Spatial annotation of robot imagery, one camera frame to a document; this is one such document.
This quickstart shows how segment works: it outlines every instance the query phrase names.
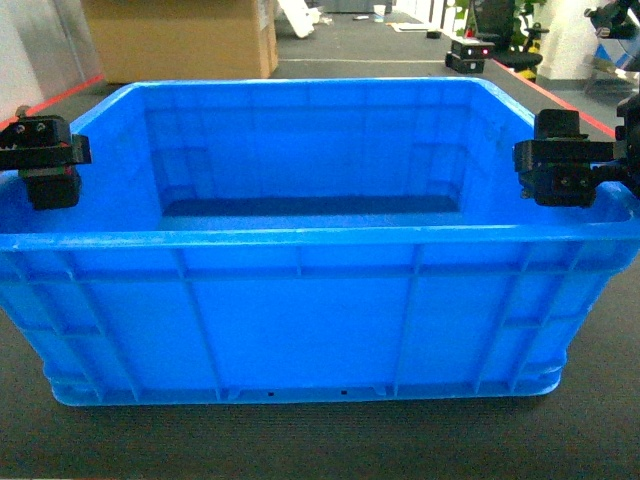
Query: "red floor line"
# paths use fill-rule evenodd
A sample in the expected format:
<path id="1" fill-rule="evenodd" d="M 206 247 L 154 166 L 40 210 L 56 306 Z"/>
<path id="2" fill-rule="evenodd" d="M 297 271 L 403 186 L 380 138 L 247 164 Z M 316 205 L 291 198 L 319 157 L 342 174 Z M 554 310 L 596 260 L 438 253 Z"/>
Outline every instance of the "red floor line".
<path id="1" fill-rule="evenodd" d="M 552 100 L 554 102 L 556 102 L 558 105 L 560 105 L 563 108 L 566 108 L 567 110 L 577 110 L 580 113 L 580 118 L 582 118 L 582 120 L 584 120 L 585 122 L 587 122 L 589 125 L 591 125 L 594 128 L 597 128 L 598 130 L 600 130 L 601 132 L 603 132 L 606 135 L 609 135 L 610 137 L 614 137 L 616 136 L 616 131 L 611 128 L 608 127 L 607 125 L 605 125 L 604 123 L 602 123 L 600 120 L 596 120 L 595 118 L 593 118 L 591 115 L 584 113 L 582 111 L 580 111 L 580 109 L 574 107 L 573 105 L 571 105 L 569 102 L 561 99 L 560 97 L 557 97 L 556 95 L 554 95 L 553 93 L 551 93 L 548 90 L 545 90 L 544 88 L 542 88 L 540 85 L 536 85 L 535 83 L 530 82 L 529 80 L 527 80 L 526 78 L 522 77 L 521 75 L 518 75 L 517 73 L 515 73 L 513 70 L 505 67 L 504 65 L 496 62 L 494 60 L 495 64 L 498 65 L 500 68 L 502 68 L 503 70 L 509 72 L 511 75 L 513 75 L 514 77 L 516 77 L 518 80 L 520 80 L 521 82 L 525 83 L 526 85 L 528 85 L 529 87 L 533 88 L 536 92 L 541 93 L 542 95 L 544 95 L 545 97 L 547 97 L 549 100 Z"/>
<path id="2" fill-rule="evenodd" d="M 27 113 L 29 115 L 35 115 L 38 112 L 41 112 L 42 110 L 44 110 L 45 108 L 48 108 L 56 103 L 58 103 L 60 100 L 64 100 L 65 98 L 70 97 L 71 95 L 78 93 L 82 90 L 84 90 L 85 88 L 93 85 L 94 83 L 98 83 L 99 81 L 104 79 L 104 75 L 97 75 L 89 80 L 87 80 L 84 83 L 81 83 L 80 85 L 77 85 L 73 88 L 70 88 L 69 90 L 67 90 L 66 92 L 62 92 L 60 95 L 56 95 L 53 98 L 50 98 L 49 100 L 39 103 L 38 105 L 31 107 Z M 16 117 L 12 117 L 9 118 L 3 122 L 0 122 L 0 130 L 5 129 L 11 122 L 15 122 L 16 121 Z"/>

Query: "crate base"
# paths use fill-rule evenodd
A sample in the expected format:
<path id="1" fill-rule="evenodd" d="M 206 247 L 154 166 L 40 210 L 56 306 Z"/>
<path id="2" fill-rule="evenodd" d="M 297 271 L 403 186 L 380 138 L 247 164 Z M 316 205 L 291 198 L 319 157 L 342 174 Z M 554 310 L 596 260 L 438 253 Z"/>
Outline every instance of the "crate base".
<path id="1" fill-rule="evenodd" d="M 505 382 L 372 387 L 296 388 L 296 389 L 222 389 L 195 391 L 145 391 L 134 398 L 130 391 L 108 392 L 98 397 L 94 392 L 69 386 L 54 386 L 53 395 L 68 406 L 118 405 L 187 405 L 187 404 L 288 404 L 377 402 L 393 400 L 436 400 L 478 397 L 531 397 L 545 395 L 560 383 L 561 371 L 545 374 L 537 380 L 520 381 L 517 385 Z"/>
<path id="2" fill-rule="evenodd" d="M 164 211 L 160 231 L 464 225 L 453 189 L 415 197 L 182 200 Z"/>

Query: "white wall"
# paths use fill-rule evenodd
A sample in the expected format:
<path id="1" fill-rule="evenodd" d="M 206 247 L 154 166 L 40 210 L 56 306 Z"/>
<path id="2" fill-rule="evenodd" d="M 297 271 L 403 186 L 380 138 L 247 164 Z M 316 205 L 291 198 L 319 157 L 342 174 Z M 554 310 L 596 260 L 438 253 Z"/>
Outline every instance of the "white wall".
<path id="1" fill-rule="evenodd" d="M 590 77 L 591 60 L 598 40 L 587 8 L 595 8 L 606 0 L 548 0 L 539 8 L 536 21 L 551 31 L 542 37 L 540 53 L 544 60 L 538 76 L 549 80 L 584 80 Z"/>
<path id="2" fill-rule="evenodd" d="M 44 100 L 36 75 L 12 22 L 6 4 L 0 1 L 0 122 L 13 116 L 20 105 Z"/>
<path id="3" fill-rule="evenodd" d="M 79 0 L 0 0 L 0 123 L 100 73 Z"/>
<path id="4" fill-rule="evenodd" d="M 429 16 L 433 17 L 432 23 L 440 28 L 442 19 L 443 0 L 398 0 L 395 10 L 411 15 L 424 23 L 429 23 Z M 455 20 L 455 9 L 448 8 L 445 12 L 444 32 L 449 34 L 458 28 L 463 28 L 465 20 Z"/>

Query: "black chair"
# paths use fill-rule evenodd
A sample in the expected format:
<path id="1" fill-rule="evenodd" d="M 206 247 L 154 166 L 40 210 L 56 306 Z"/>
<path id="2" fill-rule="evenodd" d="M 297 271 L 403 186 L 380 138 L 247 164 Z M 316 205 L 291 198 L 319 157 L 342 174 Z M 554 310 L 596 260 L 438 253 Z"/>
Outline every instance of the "black chair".
<path id="1" fill-rule="evenodd" d="M 532 69 L 542 62 L 542 55 L 511 47 L 515 0 L 470 0 L 470 14 L 475 19 L 475 36 L 495 43 L 493 58 L 516 72 Z M 539 24 L 527 28 L 529 38 L 548 32 Z"/>

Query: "desk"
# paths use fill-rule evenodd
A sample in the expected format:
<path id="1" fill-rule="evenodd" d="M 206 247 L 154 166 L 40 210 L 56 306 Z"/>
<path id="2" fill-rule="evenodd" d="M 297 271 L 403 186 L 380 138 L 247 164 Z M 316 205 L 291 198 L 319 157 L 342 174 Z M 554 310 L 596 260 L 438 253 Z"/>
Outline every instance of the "desk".
<path id="1" fill-rule="evenodd" d="M 350 15 L 308 40 L 283 28 L 279 42 L 277 78 L 452 74 L 441 63 L 447 39 Z M 557 108 L 497 65 L 485 72 L 531 110 Z M 73 118 L 113 89 L 91 87 L 47 113 Z M 560 387 L 540 398 L 73 409 L 53 399 L 38 357 L 3 316 L 0 476 L 635 478 L 639 286 L 640 264 L 611 282 L 571 346 Z"/>

